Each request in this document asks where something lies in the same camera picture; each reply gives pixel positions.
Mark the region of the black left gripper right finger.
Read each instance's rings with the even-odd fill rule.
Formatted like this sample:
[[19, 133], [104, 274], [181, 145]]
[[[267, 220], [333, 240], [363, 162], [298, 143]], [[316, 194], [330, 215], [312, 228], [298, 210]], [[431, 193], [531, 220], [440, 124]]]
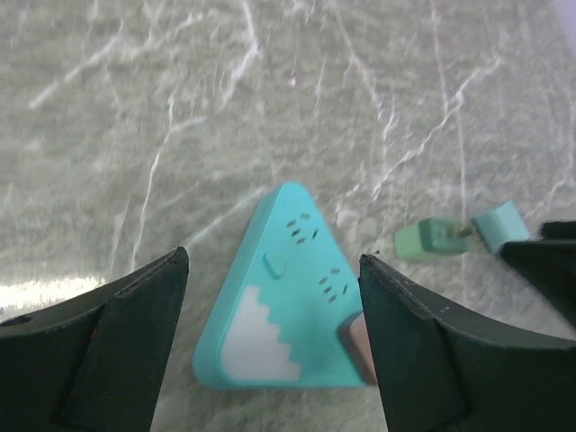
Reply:
[[390, 431], [572, 431], [575, 344], [467, 309], [378, 257], [359, 286]]

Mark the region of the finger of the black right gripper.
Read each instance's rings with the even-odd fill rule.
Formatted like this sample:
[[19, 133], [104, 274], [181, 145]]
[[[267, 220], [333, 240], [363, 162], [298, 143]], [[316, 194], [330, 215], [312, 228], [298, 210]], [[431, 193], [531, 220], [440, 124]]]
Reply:
[[562, 315], [574, 315], [575, 221], [545, 222], [540, 235], [537, 240], [505, 243], [499, 256]]

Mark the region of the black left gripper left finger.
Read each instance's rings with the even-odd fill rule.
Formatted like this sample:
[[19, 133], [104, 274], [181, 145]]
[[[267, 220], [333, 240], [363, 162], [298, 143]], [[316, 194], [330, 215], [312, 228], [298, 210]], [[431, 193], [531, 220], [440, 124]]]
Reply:
[[183, 247], [1, 324], [3, 431], [148, 431], [189, 273]]

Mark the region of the pink plug adapter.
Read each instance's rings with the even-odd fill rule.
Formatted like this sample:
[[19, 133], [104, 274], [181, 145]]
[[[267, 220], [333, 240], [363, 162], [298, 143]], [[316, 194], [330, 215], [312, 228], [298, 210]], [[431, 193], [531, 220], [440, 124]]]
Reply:
[[350, 315], [338, 327], [337, 334], [363, 382], [376, 386], [378, 381], [364, 313], [358, 311]]

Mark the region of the teal triangular power strip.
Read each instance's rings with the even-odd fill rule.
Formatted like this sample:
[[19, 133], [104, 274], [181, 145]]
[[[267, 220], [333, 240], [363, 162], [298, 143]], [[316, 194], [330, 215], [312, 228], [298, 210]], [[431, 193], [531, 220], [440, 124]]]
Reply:
[[212, 389], [355, 388], [338, 337], [361, 311], [357, 277], [300, 184], [258, 204], [193, 352]]

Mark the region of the teal plug adapter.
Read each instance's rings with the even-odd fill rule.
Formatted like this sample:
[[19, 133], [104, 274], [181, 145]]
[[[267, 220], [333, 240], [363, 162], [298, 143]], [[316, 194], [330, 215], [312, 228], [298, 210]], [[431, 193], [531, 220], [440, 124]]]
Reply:
[[472, 224], [492, 255], [497, 255], [505, 243], [530, 238], [527, 226], [512, 201], [476, 214], [472, 217]]

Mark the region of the green plug adapter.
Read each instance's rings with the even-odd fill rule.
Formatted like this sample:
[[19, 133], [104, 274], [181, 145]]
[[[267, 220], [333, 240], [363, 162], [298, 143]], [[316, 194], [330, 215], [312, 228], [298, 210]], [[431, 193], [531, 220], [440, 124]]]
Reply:
[[405, 262], [434, 262], [469, 251], [470, 226], [457, 220], [430, 217], [397, 229], [392, 237], [395, 256]]

